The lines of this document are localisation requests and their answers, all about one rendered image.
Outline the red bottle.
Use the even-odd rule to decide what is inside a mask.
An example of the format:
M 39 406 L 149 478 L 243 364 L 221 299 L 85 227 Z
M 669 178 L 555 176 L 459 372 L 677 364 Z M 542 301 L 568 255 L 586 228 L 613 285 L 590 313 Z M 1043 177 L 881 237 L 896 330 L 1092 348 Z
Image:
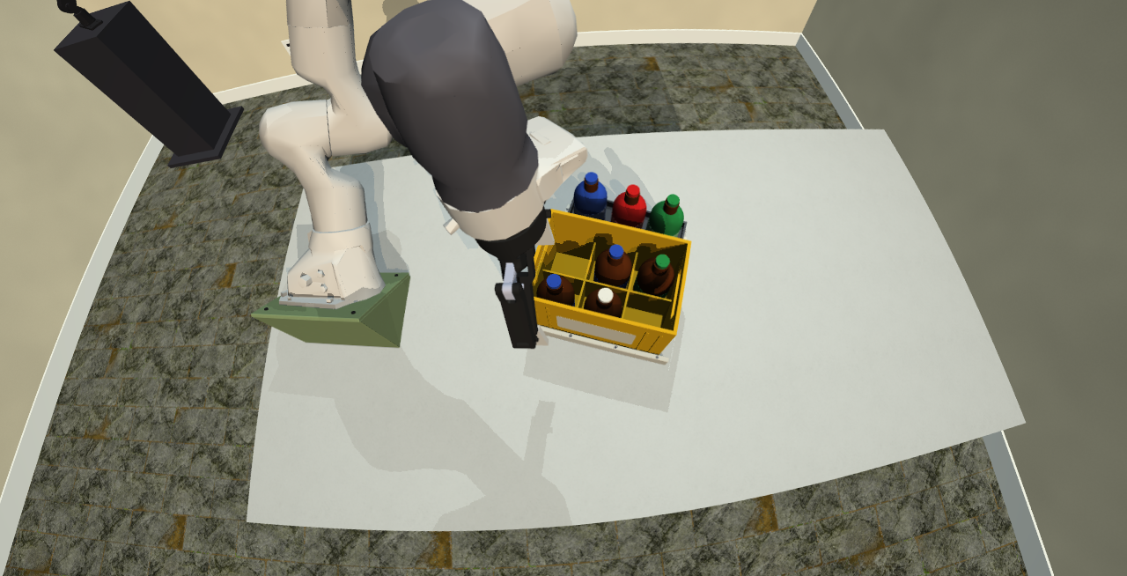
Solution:
M 616 196 L 613 203 L 612 215 L 609 222 L 620 225 L 632 225 L 644 228 L 645 200 L 640 195 L 637 184 L 630 184 L 625 192 Z

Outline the green bottle with pale green label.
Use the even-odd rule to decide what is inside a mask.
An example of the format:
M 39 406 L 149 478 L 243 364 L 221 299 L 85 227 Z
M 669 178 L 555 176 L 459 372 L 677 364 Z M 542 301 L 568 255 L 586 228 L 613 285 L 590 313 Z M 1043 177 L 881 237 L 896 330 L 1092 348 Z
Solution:
M 651 218 L 648 219 L 645 230 L 677 238 L 683 220 L 684 214 L 681 211 L 680 198 L 672 194 L 657 205 L 653 205 Z

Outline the brown bottle with green cap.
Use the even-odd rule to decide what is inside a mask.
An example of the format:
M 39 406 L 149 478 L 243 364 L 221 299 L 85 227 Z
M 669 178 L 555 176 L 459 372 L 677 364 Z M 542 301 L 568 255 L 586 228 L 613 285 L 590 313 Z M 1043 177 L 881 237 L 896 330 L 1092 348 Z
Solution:
M 653 296 L 665 298 L 674 283 L 674 268 L 667 255 L 653 256 L 641 264 L 635 280 L 635 292 L 647 292 Z M 669 271 L 668 271 L 669 268 Z

